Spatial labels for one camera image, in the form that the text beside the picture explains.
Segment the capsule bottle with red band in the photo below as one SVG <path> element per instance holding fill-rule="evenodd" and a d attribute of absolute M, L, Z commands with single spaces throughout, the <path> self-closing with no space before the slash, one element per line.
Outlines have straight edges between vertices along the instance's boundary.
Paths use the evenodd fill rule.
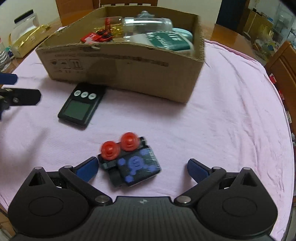
<path fill-rule="evenodd" d="M 95 33 L 110 32 L 115 38 L 123 37 L 123 18 L 121 16 L 112 16 L 100 18 L 95 24 Z"/>

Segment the wooden chair at back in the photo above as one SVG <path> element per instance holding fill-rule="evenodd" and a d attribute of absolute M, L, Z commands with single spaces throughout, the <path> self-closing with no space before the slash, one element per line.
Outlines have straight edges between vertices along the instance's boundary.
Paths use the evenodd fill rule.
<path fill-rule="evenodd" d="M 108 4 L 111 6 L 115 6 L 116 4 L 124 4 L 125 6 L 129 6 L 131 4 L 136 4 L 137 6 L 149 4 L 150 6 L 157 6 L 158 4 L 158 0 L 93 0 L 92 2 L 95 9 Z"/>

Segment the wooden cabinet in background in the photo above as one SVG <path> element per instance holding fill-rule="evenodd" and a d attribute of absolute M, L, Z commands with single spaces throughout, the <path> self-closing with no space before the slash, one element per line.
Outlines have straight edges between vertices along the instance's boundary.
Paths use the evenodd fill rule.
<path fill-rule="evenodd" d="M 242 35 L 251 43 L 261 38 L 264 30 L 267 30 L 269 33 L 272 27 L 273 24 L 265 17 L 255 11 L 246 9 L 246 22 L 242 30 Z"/>

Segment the grey elephant figurine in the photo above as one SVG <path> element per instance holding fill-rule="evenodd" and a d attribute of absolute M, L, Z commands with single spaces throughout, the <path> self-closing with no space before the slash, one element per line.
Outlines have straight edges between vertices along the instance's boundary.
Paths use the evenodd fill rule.
<path fill-rule="evenodd" d="M 148 11 L 142 11 L 137 15 L 138 18 L 154 18 L 153 14 L 150 14 Z"/>

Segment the medical cotton swab container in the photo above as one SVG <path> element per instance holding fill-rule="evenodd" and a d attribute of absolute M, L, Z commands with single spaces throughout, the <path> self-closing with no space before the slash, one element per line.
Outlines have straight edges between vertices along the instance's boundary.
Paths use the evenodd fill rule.
<path fill-rule="evenodd" d="M 136 34 L 131 36 L 129 41 L 136 44 L 143 44 L 175 51 L 191 57 L 195 52 L 193 44 L 185 37 L 174 31 L 156 31 Z"/>

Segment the clear water bottle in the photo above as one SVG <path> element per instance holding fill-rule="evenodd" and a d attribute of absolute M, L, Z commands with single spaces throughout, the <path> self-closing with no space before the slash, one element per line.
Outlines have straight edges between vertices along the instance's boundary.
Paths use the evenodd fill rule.
<path fill-rule="evenodd" d="M 6 51 L 3 41 L 0 42 L 0 71 L 4 72 L 11 64 L 11 59 Z"/>

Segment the wooden chair at right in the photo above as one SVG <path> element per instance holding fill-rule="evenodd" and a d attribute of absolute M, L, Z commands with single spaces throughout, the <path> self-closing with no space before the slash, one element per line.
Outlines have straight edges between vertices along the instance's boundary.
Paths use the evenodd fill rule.
<path fill-rule="evenodd" d="M 275 77 L 276 86 L 283 94 L 295 133 L 295 49 L 292 44 L 285 41 L 264 68 L 268 75 L 273 74 Z"/>

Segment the wooden chair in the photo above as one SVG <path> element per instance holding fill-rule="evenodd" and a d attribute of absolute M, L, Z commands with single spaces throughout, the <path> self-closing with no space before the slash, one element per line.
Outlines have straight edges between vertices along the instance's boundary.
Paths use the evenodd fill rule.
<path fill-rule="evenodd" d="M 108 4 L 111 6 L 115 6 L 116 4 L 124 4 L 125 6 L 129 6 L 131 4 L 136 4 L 137 6 L 149 4 L 150 6 L 157 6 L 158 4 L 158 0 L 93 0 L 92 2 L 95 9 Z"/>
<path fill-rule="evenodd" d="M 276 86 L 283 94 L 295 133 L 295 49 L 292 44 L 285 41 L 264 68 L 268 75 L 273 74 L 275 77 Z"/>

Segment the clear plastic jar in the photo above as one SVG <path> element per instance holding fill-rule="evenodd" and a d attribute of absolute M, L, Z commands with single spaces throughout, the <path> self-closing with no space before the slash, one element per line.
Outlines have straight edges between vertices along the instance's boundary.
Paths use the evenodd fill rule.
<path fill-rule="evenodd" d="M 126 17 L 122 20 L 122 31 L 125 38 L 149 32 L 171 31 L 172 29 L 173 23 L 167 18 Z"/>

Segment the black toy train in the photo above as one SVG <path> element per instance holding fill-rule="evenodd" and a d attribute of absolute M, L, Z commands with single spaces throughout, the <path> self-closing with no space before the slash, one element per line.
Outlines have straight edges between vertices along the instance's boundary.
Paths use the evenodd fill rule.
<path fill-rule="evenodd" d="M 118 143 L 104 142 L 98 160 L 114 187 L 130 187 L 161 172 L 161 166 L 146 139 L 132 132 L 124 133 Z"/>

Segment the black digital timer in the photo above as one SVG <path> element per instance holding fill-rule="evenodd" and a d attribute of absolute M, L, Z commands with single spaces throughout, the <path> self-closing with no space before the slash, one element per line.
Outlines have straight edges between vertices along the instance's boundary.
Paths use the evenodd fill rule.
<path fill-rule="evenodd" d="M 58 119 L 86 128 L 106 90 L 105 85 L 87 82 L 77 84 L 59 111 Z"/>

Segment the red toy train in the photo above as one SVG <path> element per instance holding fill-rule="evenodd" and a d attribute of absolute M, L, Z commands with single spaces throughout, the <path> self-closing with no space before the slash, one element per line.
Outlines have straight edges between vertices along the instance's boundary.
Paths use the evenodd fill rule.
<path fill-rule="evenodd" d="M 101 42 L 110 42 L 112 41 L 113 36 L 111 32 L 102 29 L 98 30 L 97 32 L 91 32 L 88 35 L 82 37 L 80 41 L 84 44 L 95 44 Z"/>

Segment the cardboard box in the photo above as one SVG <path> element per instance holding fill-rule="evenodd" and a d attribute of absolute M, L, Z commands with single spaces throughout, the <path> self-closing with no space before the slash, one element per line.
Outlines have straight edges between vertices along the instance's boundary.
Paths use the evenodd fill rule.
<path fill-rule="evenodd" d="M 81 43 L 98 27 L 100 18 L 135 16 L 143 10 L 190 31 L 193 55 L 129 42 Z M 88 81 L 186 103 L 205 60 L 204 48 L 198 15 L 157 6 L 106 6 L 55 32 L 36 52 L 53 80 Z"/>

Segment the mint green oval case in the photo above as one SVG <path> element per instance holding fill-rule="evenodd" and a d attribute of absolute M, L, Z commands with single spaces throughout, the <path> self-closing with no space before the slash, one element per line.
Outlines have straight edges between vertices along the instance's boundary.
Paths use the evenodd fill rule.
<path fill-rule="evenodd" d="M 190 31 L 181 28 L 173 28 L 173 31 L 179 33 L 191 43 L 193 42 L 193 34 Z"/>

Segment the gold tissue pack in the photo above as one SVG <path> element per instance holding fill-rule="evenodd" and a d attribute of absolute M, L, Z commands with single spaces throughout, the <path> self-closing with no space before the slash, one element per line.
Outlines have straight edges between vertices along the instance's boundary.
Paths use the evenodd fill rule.
<path fill-rule="evenodd" d="M 11 34 L 9 35 L 9 44 L 15 58 L 23 58 L 41 42 L 43 42 L 50 34 L 51 25 L 41 25 L 35 27 L 29 32 L 22 34 L 13 41 Z"/>

